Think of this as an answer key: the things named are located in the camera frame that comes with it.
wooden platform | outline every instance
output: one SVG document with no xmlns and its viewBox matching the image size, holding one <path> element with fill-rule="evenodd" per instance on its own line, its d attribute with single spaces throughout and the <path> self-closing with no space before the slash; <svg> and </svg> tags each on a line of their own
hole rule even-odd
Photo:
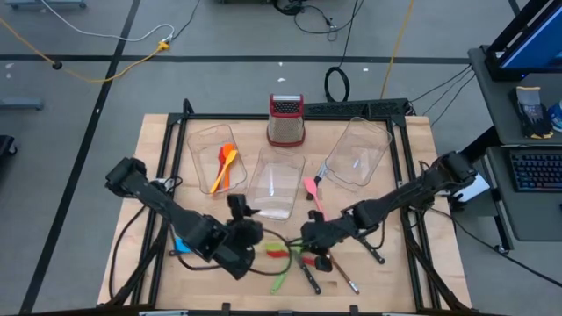
<svg viewBox="0 0 562 316">
<path fill-rule="evenodd" d="M 166 115 L 147 115 L 140 131 L 135 157 L 147 164 L 149 179 L 155 176 L 166 118 Z M 189 120 L 187 125 L 188 136 L 189 133 L 220 124 L 228 124 L 233 130 L 241 157 L 248 171 L 246 180 L 248 185 L 260 148 L 269 146 L 265 138 L 267 121 Z M 427 118 L 409 117 L 407 118 L 407 126 L 414 161 L 423 160 L 427 163 L 434 161 L 436 151 Z M 292 151 L 306 157 L 303 176 L 315 175 L 318 167 L 330 153 L 345 127 L 346 122 L 306 122 L 304 145 L 292 149 Z M 401 159 L 400 168 L 403 177 L 407 179 L 399 129 L 396 128 L 395 132 Z M 167 169 L 169 170 L 171 155 L 168 163 Z M 180 205 L 198 212 L 212 214 L 220 221 L 229 218 L 229 209 L 224 195 L 211 197 L 199 190 L 198 178 L 187 144 L 184 146 L 179 175 L 184 179 L 184 183 L 176 191 L 176 201 Z M 344 190 L 329 180 L 324 180 L 321 183 L 320 197 L 328 216 L 333 218 L 338 216 L 342 208 L 352 205 L 358 200 L 381 197 L 394 189 L 392 159 L 390 152 L 386 151 L 372 176 L 371 182 L 359 192 L 353 193 Z M 301 184 L 292 216 L 287 221 L 274 221 L 259 217 L 256 217 L 256 219 L 260 219 L 264 227 L 279 232 L 288 238 L 299 237 L 299 229 L 307 218 L 307 211 L 314 208 L 314 203 L 306 201 L 305 197 L 306 191 Z M 124 201 L 115 238 L 140 207 L 141 204 L 138 201 L 131 199 Z M 437 199 L 435 208 L 449 211 L 446 202 L 441 198 Z M 145 212 L 130 227 L 121 242 L 115 271 L 115 291 L 126 281 L 138 262 L 147 215 L 148 212 Z M 426 225 L 431 254 L 437 272 L 456 293 L 461 302 L 470 305 L 465 274 L 452 223 L 444 216 L 428 212 Z M 372 244 L 378 244 L 381 238 L 380 231 L 379 229 L 369 236 L 368 240 Z M 265 241 L 274 240 L 275 237 L 266 235 Z M 167 247 L 168 249 L 172 247 L 169 240 Z M 350 305 L 358 305 L 360 312 L 415 311 L 404 236 L 398 212 L 392 212 L 386 221 L 385 245 L 380 249 L 380 254 L 385 257 L 386 264 L 380 265 L 375 262 L 366 249 L 352 239 L 347 239 L 332 250 L 337 261 L 357 284 L 361 291 L 360 295 L 356 295 L 335 270 L 331 273 L 324 273 L 312 269 L 314 278 L 322 289 L 321 295 L 315 295 L 304 274 L 296 264 L 293 264 L 283 287 L 277 295 L 272 296 L 270 295 L 270 287 L 275 279 L 273 276 L 258 276 L 248 273 L 242 280 L 235 281 L 222 269 L 205 272 L 189 271 L 181 266 L 176 258 L 166 255 L 162 267 L 162 279 L 156 307 L 162 309 L 218 310 L 223 302 L 228 302 L 231 303 L 233 310 L 253 311 L 337 312 L 348 311 Z M 256 252 L 253 267 L 255 269 L 277 271 L 283 269 L 286 264 L 283 259 L 268 258 L 264 252 L 263 244 L 257 246 Z M 189 264 L 205 265 L 202 260 L 194 255 L 184 255 L 184 258 Z M 109 299 L 107 290 L 109 262 L 107 267 L 98 299 L 100 303 Z M 425 284 L 425 274 L 421 268 L 420 271 L 421 282 Z M 151 278 L 152 272 L 147 273 L 145 284 L 149 283 Z M 143 297 L 146 299 L 147 296 L 148 286 L 145 285 Z M 426 306 L 429 306 L 429 295 L 424 295 L 424 301 Z"/>
</svg>

box grater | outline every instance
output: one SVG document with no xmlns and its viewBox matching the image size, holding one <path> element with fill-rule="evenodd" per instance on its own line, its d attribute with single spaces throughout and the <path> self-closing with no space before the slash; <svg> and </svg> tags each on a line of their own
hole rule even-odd
<svg viewBox="0 0 562 316">
<path fill-rule="evenodd" d="M 305 105 L 302 95 L 270 97 L 267 140 L 272 146 L 294 147 L 305 141 Z"/>
</svg>

computer monitor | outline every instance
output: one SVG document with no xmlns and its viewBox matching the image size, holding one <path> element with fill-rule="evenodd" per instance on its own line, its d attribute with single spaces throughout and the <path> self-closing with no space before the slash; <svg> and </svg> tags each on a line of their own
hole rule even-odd
<svg viewBox="0 0 562 316">
<path fill-rule="evenodd" d="M 562 0 L 530 0 L 486 48 L 486 66 L 495 81 L 562 73 Z"/>
</svg>

yellow cable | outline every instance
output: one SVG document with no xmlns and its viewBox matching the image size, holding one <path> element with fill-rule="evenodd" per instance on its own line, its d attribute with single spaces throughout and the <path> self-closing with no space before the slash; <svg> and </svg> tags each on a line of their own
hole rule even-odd
<svg viewBox="0 0 562 316">
<path fill-rule="evenodd" d="M 28 42 L 26 39 L 24 39 L 21 35 L 18 34 L 18 32 L 16 32 L 16 30 L 14 30 L 13 28 L 11 28 L 11 26 L 8 24 L 8 22 L 4 21 L 2 18 L 0 18 L 0 23 L 8 29 L 8 31 L 10 31 L 15 37 L 16 39 L 18 39 L 19 41 L 21 41 L 22 43 L 24 43 L 27 47 L 29 47 L 31 50 L 33 50 L 34 53 L 36 53 L 37 55 L 41 56 L 41 58 L 43 58 L 45 61 L 49 62 L 51 65 L 54 65 L 56 62 L 53 61 L 52 59 L 48 58 L 45 54 L 43 54 L 40 50 L 38 50 L 37 48 L 35 48 L 30 42 Z M 69 75 L 72 75 L 78 79 L 84 80 L 85 82 L 88 83 L 107 83 L 110 82 L 113 79 L 119 78 L 122 75 L 124 75 L 127 71 L 131 70 L 131 68 L 133 68 L 134 66 L 137 66 L 141 63 L 143 63 L 144 61 L 147 61 L 149 59 L 151 59 L 152 57 L 154 57 L 156 54 L 160 53 L 163 50 L 169 49 L 169 45 L 167 43 L 164 42 L 159 42 L 158 43 L 158 48 L 156 48 L 156 50 L 154 52 L 152 52 L 150 55 L 148 55 L 147 57 L 141 59 L 140 61 L 136 61 L 134 63 L 132 63 L 131 65 L 127 66 L 125 69 L 123 69 L 120 73 L 114 75 L 111 78 L 107 78 L 107 79 L 89 79 L 86 78 L 82 75 L 77 74 L 76 72 L 72 71 L 71 69 L 66 69 L 63 68 L 62 70 L 64 72 L 66 72 Z"/>
<path fill-rule="evenodd" d="M 406 31 L 407 21 L 410 19 L 410 15 L 412 15 L 413 8 L 414 8 L 414 0 L 411 0 L 410 5 L 407 7 L 407 13 L 406 13 L 406 17 L 404 18 L 404 23 L 400 28 L 400 32 L 398 33 L 398 38 L 396 39 L 396 44 L 394 45 L 393 57 L 390 58 L 390 63 L 388 64 L 388 69 L 386 70 L 385 80 L 383 81 L 383 89 L 380 91 L 381 99 L 385 95 L 386 82 L 388 81 L 390 72 L 393 69 L 394 57 L 396 57 L 396 55 L 398 54 L 398 49 L 400 48 L 400 42 L 402 41 L 402 35 L 404 35 L 404 31 Z"/>
</svg>

clear plastic container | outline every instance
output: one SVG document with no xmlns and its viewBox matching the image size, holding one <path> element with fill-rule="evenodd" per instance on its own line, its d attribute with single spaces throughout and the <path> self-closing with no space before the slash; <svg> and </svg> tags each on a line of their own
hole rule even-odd
<svg viewBox="0 0 562 316">
<path fill-rule="evenodd" d="M 363 118 L 352 118 L 326 159 L 327 177 L 348 190 L 367 185 L 393 137 Z"/>
<path fill-rule="evenodd" d="M 289 219 L 297 197 L 305 157 L 290 151 L 264 147 L 246 193 L 248 205 L 269 219 Z"/>
<path fill-rule="evenodd" d="M 227 143 L 233 144 L 234 149 L 239 150 L 239 152 L 228 167 L 230 173 L 229 187 L 227 189 L 223 187 L 223 180 L 215 193 L 232 190 L 246 181 L 246 169 L 244 168 L 240 149 L 234 141 L 230 126 L 213 126 L 203 131 L 193 133 L 187 139 L 187 144 L 190 147 L 195 170 L 199 178 L 199 189 L 205 194 L 211 194 L 211 188 L 219 174 L 219 151 Z"/>
</svg>

